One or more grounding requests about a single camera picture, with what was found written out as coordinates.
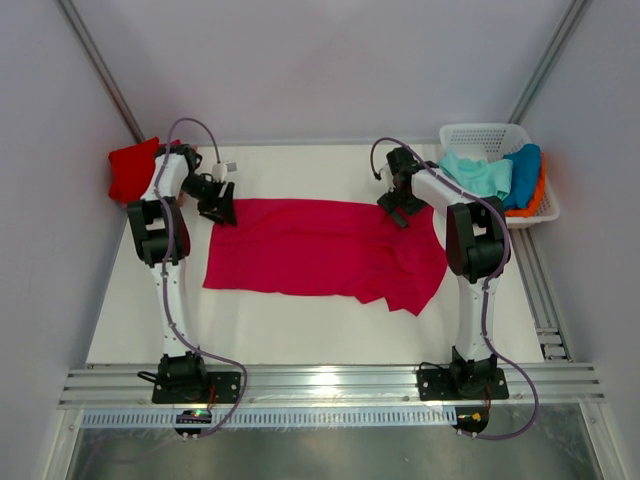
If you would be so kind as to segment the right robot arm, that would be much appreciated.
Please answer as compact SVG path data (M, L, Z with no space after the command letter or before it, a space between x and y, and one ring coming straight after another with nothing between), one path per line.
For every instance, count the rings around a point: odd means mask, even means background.
M420 397L507 399L503 359L492 341L495 294L511 250L502 201L480 198L449 179L433 162L400 142L374 171L389 189L377 203L402 228L424 208L445 218L444 250L459 288L458 333L446 367L418 373Z

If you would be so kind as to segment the magenta t shirt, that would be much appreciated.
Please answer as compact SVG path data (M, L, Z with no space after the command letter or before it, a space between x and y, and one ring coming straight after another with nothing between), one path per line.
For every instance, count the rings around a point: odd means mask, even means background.
M241 199L236 226L214 226L203 285L293 296L384 300L419 315L448 270L425 207L401 226L377 205Z

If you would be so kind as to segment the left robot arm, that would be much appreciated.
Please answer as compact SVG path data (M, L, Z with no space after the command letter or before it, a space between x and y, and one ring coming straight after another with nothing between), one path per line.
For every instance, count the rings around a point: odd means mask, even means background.
M188 144L160 148L146 191L127 205L136 254L150 269L160 303L163 353L155 374L138 374L154 384L152 401L158 404L204 403L215 391L189 332L185 268L191 243L179 196L195 199L200 216L235 226L235 184L225 179L235 167L221 163L214 173L200 173L201 162Z

